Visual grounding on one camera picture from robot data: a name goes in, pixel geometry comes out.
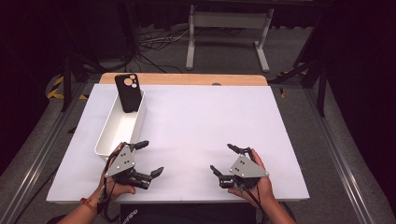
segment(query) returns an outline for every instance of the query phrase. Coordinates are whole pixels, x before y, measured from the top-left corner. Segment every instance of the white storage box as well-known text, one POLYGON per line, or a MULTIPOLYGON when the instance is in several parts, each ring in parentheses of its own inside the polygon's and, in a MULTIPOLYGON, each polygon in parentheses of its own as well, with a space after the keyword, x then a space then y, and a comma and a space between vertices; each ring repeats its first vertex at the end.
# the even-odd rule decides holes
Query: white storage box
POLYGON ((140 92, 142 94, 142 102, 138 111, 132 113, 123 112, 120 96, 117 95, 95 146, 95 153, 102 159, 107 160, 119 143, 137 143, 139 140, 140 130, 147 110, 145 92, 143 90, 140 92))

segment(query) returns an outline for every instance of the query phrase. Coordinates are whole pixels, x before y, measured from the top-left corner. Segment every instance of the gray carpet floor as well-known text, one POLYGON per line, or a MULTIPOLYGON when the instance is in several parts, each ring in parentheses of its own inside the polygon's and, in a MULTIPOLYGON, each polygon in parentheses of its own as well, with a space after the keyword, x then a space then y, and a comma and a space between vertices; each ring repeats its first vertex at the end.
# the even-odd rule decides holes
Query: gray carpet floor
MULTIPOLYGON (((263 74, 267 79, 276 77, 282 71, 292 69, 292 64, 300 52, 311 29, 271 29, 264 45, 264 52, 270 66, 270 73, 263 74)), ((183 73, 200 74, 262 74, 253 41, 260 35, 256 30, 229 31, 221 29, 205 29, 196 36, 194 68, 185 69, 188 42, 181 38, 163 49, 150 49, 143 54, 152 62, 160 65, 177 67, 183 73)), ((111 66, 115 60, 103 61, 103 66, 111 66)), ((127 71, 161 72, 152 65, 132 61, 127 71)), ((162 67, 168 73, 178 73, 173 67, 162 67)), ((84 92, 89 94, 98 76, 91 76, 84 92)), ((303 175, 310 193, 310 199, 289 203, 298 223, 360 223, 352 203, 347 195, 344 184, 337 172, 330 155, 329 146, 314 119, 314 111, 308 104, 304 90, 300 88, 285 88, 285 97, 281 97, 279 89, 273 87, 282 119, 285 122, 290 141, 297 159, 303 167, 303 175)), ((55 147, 51 150, 49 159, 30 197, 38 190, 45 179, 62 161, 73 134, 68 130, 78 125, 79 118, 86 100, 78 100, 67 122, 61 129, 55 147)), ((0 214, 4 214, 13 195, 18 190, 26 173, 29 171, 35 155, 45 144, 55 120, 60 115, 63 102, 50 99, 50 104, 38 122, 35 130, 27 139, 14 161, 0 176, 0 214)), ((370 170, 355 146, 341 113, 332 97, 331 88, 327 88, 325 102, 326 120, 334 136, 334 141, 346 158, 347 164, 355 177, 366 205, 376 223, 396 223, 387 198, 376 183, 370 170)), ((39 191, 32 204, 21 216, 19 223, 45 223, 51 217, 66 214, 74 204, 47 203, 46 197, 50 182, 39 191)), ((116 214, 118 206, 111 206, 111 213, 116 214)), ((106 223, 100 217, 95 223, 106 223)))

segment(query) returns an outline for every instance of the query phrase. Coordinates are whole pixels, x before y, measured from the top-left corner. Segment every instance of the white tabletop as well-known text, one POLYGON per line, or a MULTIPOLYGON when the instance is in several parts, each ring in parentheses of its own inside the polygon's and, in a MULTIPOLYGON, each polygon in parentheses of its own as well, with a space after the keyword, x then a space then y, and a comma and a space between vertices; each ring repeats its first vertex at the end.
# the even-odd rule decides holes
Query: white tabletop
MULTIPOLYGON (((137 172, 164 167, 149 189, 122 195, 120 203, 236 203, 209 166, 224 175, 237 154, 227 144, 253 147, 270 173, 280 201, 309 198, 300 166, 270 87, 142 85, 147 113, 135 153, 137 172)), ((75 203, 98 186, 105 162, 95 154, 117 97, 114 84, 96 84, 49 190, 47 201, 75 203)))

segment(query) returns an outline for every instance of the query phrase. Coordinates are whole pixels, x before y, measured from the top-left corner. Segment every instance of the human arm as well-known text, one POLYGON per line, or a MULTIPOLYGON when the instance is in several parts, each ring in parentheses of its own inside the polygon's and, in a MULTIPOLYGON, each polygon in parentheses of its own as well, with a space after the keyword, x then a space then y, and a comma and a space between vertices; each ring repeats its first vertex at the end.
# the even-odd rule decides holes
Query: human arm
MULTIPOLYGON (((254 149, 252 149, 251 152, 257 164, 260 167, 264 168, 262 159, 257 154, 257 152, 254 149)), ((228 189, 228 192, 243 199, 246 199, 253 206, 258 207, 258 205, 254 202, 254 200, 244 190, 240 191, 239 189, 228 189)), ((273 224, 295 223, 294 220, 289 216, 289 214, 282 208, 282 206, 276 200, 272 190, 271 180, 269 177, 262 177, 259 183, 257 184, 257 187, 251 189, 250 192, 260 202, 262 209, 264 210, 265 214, 268 216, 268 218, 272 221, 273 224)))
MULTIPOLYGON (((120 150, 121 145, 118 145, 116 150, 120 150)), ((97 204, 99 203, 99 196, 102 190, 103 183, 105 181, 105 171, 102 172, 101 180, 99 181, 98 187, 93 191, 92 195, 87 199, 86 204, 82 203, 66 217, 64 217, 58 223, 73 223, 73 224, 87 224, 93 223, 97 216, 97 204)), ((111 193, 111 200, 116 200, 121 194, 131 193, 135 194, 135 188, 130 185, 120 185, 113 181, 113 178, 108 177, 106 179, 107 194, 111 193)))

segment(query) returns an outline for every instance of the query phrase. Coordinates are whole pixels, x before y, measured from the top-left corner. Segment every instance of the red bracelet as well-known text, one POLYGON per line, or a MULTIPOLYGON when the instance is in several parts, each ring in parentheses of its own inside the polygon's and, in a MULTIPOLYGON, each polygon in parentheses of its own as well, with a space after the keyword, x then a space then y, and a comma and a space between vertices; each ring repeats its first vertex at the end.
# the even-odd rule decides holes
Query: red bracelet
POLYGON ((81 203, 87 205, 92 211, 96 212, 96 208, 94 208, 92 205, 90 205, 91 199, 81 198, 79 201, 81 203))

